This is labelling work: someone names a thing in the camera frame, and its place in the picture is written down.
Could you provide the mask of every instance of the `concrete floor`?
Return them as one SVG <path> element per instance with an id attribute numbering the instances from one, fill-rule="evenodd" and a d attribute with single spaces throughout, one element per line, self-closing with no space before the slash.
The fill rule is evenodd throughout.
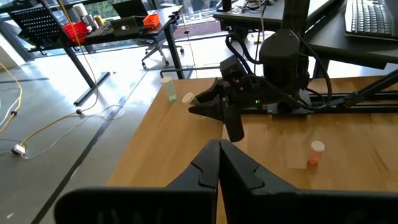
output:
<path id="1" fill-rule="evenodd" d="M 250 51 L 254 55 L 253 37 L 249 38 Z M 198 40 L 192 42 L 195 62 L 198 67 L 217 66 L 221 60 L 230 55 L 224 46 L 224 38 Z M 192 65 L 192 56 L 188 43 L 178 43 L 185 48 L 181 56 L 183 65 Z M 170 63 L 172 60 L 166 50 Z M 141 67 L 144 49 L 126 49 L 89 55 L 88 59 L 95 72 L 113 71 L 99 88 L 96 106 L 86 114 L 95 114 L 103 108 L 118 104 L 126 98 L 124 116 L 110 122 L 98 141 L 92 146 L 90 153 L 79 166 L 73 177 L 68 181 L 62 194 L 73 189 L 86 186 L 104 186 L 122 156 L 129 140 L 139 126 L 147 109 L 160 88 L 159 71 L 145 71 Z M 155 54 L 146 60 L 148 68 L 163 68 L 160 55 Z M 357 77 L 363 75 L 385 75 L 396 65 L 388 65 L 385 70 L 359 67 L 339 62 L 330 64 L 329 73 L 336 77 Z M 42 58 L 21 68 L 12 69 L 17 79 L 43 78 L 48 80 L 21 83 L 24 94 L 18 115 L 8 128 L 0 134 L 0 153 L 9 152 L 15 143 L 2 139 L 20 141 L 29 133 L 47 123 L 76 110 L 73 102 L 86 89 L 86 84 L 77 69 L 67 56 Z M 199 71 L 192 78 L 219 77 L 217 70 Z M 2 83 L 12 80 L 5 72 L 0 72 L 0 90 L 16 87 L 15 83 Z M 0 118 L 3 118 L 8 107 L 18 96 L 18 89 L 0 92 Z M 91 106 L 95 101 L 93 95 L 82 108 Z M 50 145 L 83 118 L 75 117 L 61 121 L 36 135 L 27 142 L 27 155 L 35 156 L 46 151 Z M 89 118 L 84 125 L 74 129 L 62 138 L 51 150 L 33 159 L 25 160 L 9 154 L 0 156 L 0 223 L 30 223 L 36 217 L 45 202 L 53 194 L 59 183 L 68 173 L 72 165 L 86 149 L 89 142 L 101 129 L 106 121 L 99 117 Z M 51 208 L 40 223 L 54 223 Z"/>

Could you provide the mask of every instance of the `small cup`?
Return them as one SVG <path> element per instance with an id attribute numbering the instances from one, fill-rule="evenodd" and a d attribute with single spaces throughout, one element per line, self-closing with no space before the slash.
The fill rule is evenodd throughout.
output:
<path id="1" fill-rule="evenodd" d="M 199 101 L 195 98 L 193 93 L 187 93 L 182 98 L 182 103 L 190 104 L 190 105 L 199 105 Z"/>
<path id="2" fill-rule="evenodd" d="M 162 82 L 162 86 L 163 86 L 164 90 L 166 91 L 169 101 L 176 101 L 177 94 L 175 92 L 172 78 L 164 77 L 164 78 L 162 78 L 162 80 L 160 82 Z"/>
<path id="3" fill-rule="evenodd" d="M 310 158 L 307 162 L 310 165 L 318 165 L 322 159 L 323 152 L 325 152 L 325 145 L 321 141 L 313 141 L 311 148 Z"/>

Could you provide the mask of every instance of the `wooden table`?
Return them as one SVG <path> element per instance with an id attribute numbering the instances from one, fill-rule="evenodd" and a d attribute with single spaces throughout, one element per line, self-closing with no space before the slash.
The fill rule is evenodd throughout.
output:
<path id="1" fill-rule="evenodd" d="M 333 79 L 333 92 L 357 90 L 377 79 Z M 174 83 L 181 99 L 189 91 L 207 89 L 213 80 Z M 324 80 L 309 87 L 326 92 Z M 235 145 L 298 188 L 398 191 L 398 114 L 244 115 L 243 124 L 245 138 Z M 221 137 L 228 138 L 221 122 L 188 113 L 183 103 L 168 102 L 160 90 L 108 185 L 166 186 L 208 140 Z M 317 169 L 308 169 L 314 140 L 324 142 L 326 152 Z M 226 223 L 220 196 L 217 222 Z"/>

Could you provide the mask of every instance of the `desk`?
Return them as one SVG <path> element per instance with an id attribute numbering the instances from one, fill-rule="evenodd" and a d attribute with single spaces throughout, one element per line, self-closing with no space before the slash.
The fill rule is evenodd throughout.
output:
<path id="1" fill-rule="evenodd" d="M 283 1 L 277 1 L 274 6 L 269 6 L 264 12 L 264 25 L 266 30 L 276 31 L 280 29 L 283 15 Z M 310 12 L 315 10 L 316 0 L 310 3 Z M 386 40 L 374 40 L 365 38 L 347 38 L 345 36 L 345 0 L 337 0 L 328 8 L 326 16 L 306 34 L 304 39 L 328 65 L 329 60 L 353 63 L 367 67 L 381 68 L 386 63 L 398 63 L 398 42 Z M 232 14 L 217 12 L 215 19 L 227 26 L 238 26 L 249 29 L 258 29 L 260 24 L 259 13 L 245 12 Z M 323 76 L 323 73 L 315 66 L 314 77 Z"/>
<path id="2" fill-rule="evenodd" d="M 159 35 L 161 32 L 164 32 L 167 39 L 167 43 L 170 48 L 170 54 L 172 56 L 174 66 L 177 70 L 182 69 L 180 57 L 178 56 L 178 52 L 173 37 L 173 31 L 177 29 L 177 23 L 175 23 L 175 19 L 169 17 L 170 15 L 173 14 L 173 12 L 178 12 L 180 8 L 181 6 L 174 6 L 165 9 L 157 9 L 150 12 L 159 15 L 160 24 L 159 26 L 156 27 L 156 29 L 146 30 L 142 34 L 126 35 L 124 37 L 116 37 L 113 33 L 110 33 L 108 35 L 97 36 L 94 38 L 87 38 L 84 41 L 83 45 L 100 44 L 105 42 L 113 42 L 113 41 L 128 40 L 128 39 L 155 37 Z M 97 85 L 96 85 L 96 83 L 91 78 L 92 74 L 90 74 L 90 72 L 88 72 L 84 68 L 84 66 L 81 64 L 78 57 L 74 53 L 74 51 L 71 49 L 71 47 L 76 47 L 76 46 L 77 44 L 74 44 L 73 42 L 69 41 L 69 42 L 63 42 L 59 44 L 45 46 L 44 48 L 32 49 L 29 50 L 28 52 L 64 48 L 65 52 L 70 57 L 72 62 L 75 64 L 76 68 L 79 70 L 79 72 L 81 73 L 81 75 L 83 76 L 83 78 L 85 79 L 85 81 L 89 86 L 88 91 L 82 94 L 82 96 L 79 99 L 77 99 L 76 102 L 74 103 L 76 106 L 79 106 L 82 103 L 84 103 L 84 101 L 94 92 L 97 86 L 101 85 L 104 82 L 104 80 L 110 75 L 110 73 L 109 72 L 103 73 L 103 75 L 99 79 L 97 79 Z M 177 76 L 179 79 L 189 78 L 189 74 L 190 72 L 186 74 L 181 71 L 177 72 Z"/>
<path id="3" fill-rule="evenodd" d="M 379 77 L 332 79 L 333 91 L 358 90 Z M 178 97 L 207 89 L 212 78 L 176 80 Z M 323 80 L 310 88 L 326 92 Z M 398 90 L 398 85 L 389 90 Z M 265 168 L 301 189 L 398 191 L 398 114 L 317 114 L 306 119 L 243 115 L 235 143 Z M 160 90 L 108 181 L 110 186 L 164 187 L 210 139 L 228 138 L 221 122 L 190 114 Z M 310 144 L 325 143 L 318 169 L 307 169 Z M 226 223 L 218 197 L 217 223 Z"/>
<path id="4" fill-rule="evenodd" d="M 308 24 L 314 24 L 320 17 L 317 15 L 322 10 L 320 6 L 324 0 L 310 1 L 310 8 L 308 9 Z M 242 6 L 244 0 L 240 0 L 233 4 L 233 6 Z M 277 31 L 282 25 L 282 15 L 284 12 L 285 0 L 277 0 L 273 5 L 267 6 L 264 11 L 264 28 L 269 31 Z M 215 12 L 213 17 L 220 20 L 221 27 L 235 26 L 247 29 L 258 29 L 260 27 L 260 10 L 245 10 L 243 13 L 230 12 Z"/>

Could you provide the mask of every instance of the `office chair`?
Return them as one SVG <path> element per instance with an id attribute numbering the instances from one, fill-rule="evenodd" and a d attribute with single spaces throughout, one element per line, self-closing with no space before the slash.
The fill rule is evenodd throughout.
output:
<path id="1" fill-rule="evenodd" d="M 172 7 L 172 6 L 176 6 L 175 4 L 161 4 L 160 8 L 164 9 L 166 7 Z M 166 42 L 166 35 L 164 33 L 162 33 L 161 35 L 158 35 L 157 37 L 154 37 L 153 39 L 139 39 L 137 41 L 138 45 L 143 45 L 143 46 L 147 46 L 148 48 L 145 49 L 145 57 L 142 58 L 141 62 L 142 62 L 142 66 L 144 68 L 146 68 L 144 60 L 149 58 L 152 54 L 156 53 L 159 51 L 160 55 L 162 56 L 162 59 L 164 61 L 164 63 L 166 64 L 166 66 L 169 66 L 170 63 L 169 61 L 166 59 L 166 56 L 163 53 L 163 49 L 168 49 L 169 46 L 165 45 L 164 43 Z M 184 49 L 182 48 L 182 46 L 176 46 L 176 48 L 180 49 L 180 53 L 184 54 Z"/>

